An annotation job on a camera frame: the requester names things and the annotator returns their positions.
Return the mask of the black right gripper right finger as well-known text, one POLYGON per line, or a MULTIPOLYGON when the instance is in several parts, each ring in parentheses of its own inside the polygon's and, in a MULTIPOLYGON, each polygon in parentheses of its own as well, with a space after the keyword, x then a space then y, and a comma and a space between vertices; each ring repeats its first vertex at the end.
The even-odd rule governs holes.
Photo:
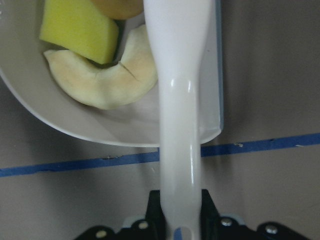
POLYGON ((253 230, 234 217, 221 215, 208 190, 201 191, 200 232, 202 240, 307 240, 301 233, 274 221, 253 230))

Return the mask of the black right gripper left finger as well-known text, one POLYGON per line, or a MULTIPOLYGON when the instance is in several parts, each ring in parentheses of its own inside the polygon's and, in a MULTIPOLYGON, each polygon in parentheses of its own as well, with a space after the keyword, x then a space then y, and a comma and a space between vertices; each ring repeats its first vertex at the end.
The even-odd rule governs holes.
POLYGON ((152 190, 148 195, 143 218, 118 232, 107 226, 96 225, 85 230, 75 240, 165 240, 166 237, 166 220, 161 208, 160 191, 152 190))

